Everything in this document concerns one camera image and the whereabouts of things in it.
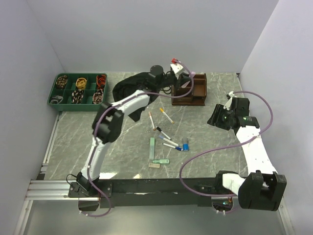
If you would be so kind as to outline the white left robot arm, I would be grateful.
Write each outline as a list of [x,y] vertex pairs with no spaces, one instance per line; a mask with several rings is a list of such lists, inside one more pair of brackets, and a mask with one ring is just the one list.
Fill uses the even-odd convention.
[[114,86],[114,102],[100,105],[92,124],[92,146],[87,161],[76,176],[80,191],[85,196],[97,193],[101,165],[110,144],[121,134],[124,117],[139,121],[141,113],[160,96],[162,89],[171,86],[179,88],[188,83],[193,85],[194,76],[195,73],[181,63],[173,63],[168,72],[164,72],[162,66],[152,66],[149,72],[140,72]]

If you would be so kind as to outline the green pastel highlighter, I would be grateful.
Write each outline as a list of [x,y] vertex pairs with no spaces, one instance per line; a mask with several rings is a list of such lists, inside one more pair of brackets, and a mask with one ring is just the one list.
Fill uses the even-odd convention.
[[149,160],[155,158],[155,138],[150,138],[150,147],[149,147]]

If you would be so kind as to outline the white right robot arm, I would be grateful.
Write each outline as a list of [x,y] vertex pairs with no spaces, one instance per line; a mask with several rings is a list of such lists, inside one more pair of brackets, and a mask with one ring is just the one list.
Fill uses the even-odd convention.
[[234,131],[242,144],[248,170],[246,178],[237,173],[219,171],[214,189],[220,195],[229,191],[236,194],[243,209],[276,211],[287,180],[272,165],[260,135],[258,120],[249,114],[249,104],[247,98],[232,97],[225,105],[217,104],[207,122]]

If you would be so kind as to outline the purple pastel highlighter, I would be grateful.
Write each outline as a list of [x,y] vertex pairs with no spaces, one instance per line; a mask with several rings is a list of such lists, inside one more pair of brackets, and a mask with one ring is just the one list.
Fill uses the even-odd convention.
[[191,74],[182,73],[181,74],[181,88],[186,88],[190,83],[191,79],[195,76],[194,72],[191,72]]

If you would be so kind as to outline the brown wooden desk organizer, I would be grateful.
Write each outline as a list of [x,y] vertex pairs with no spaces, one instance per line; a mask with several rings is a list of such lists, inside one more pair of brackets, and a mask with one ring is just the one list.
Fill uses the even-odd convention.
[[[191,82],[186,87],[171,87],[171,96],[186,94],[191,88]],[[172,98],[173,106],[204,106],[207,96],[206,73],[194,75],[194,87],[192,92],[182,98]]]

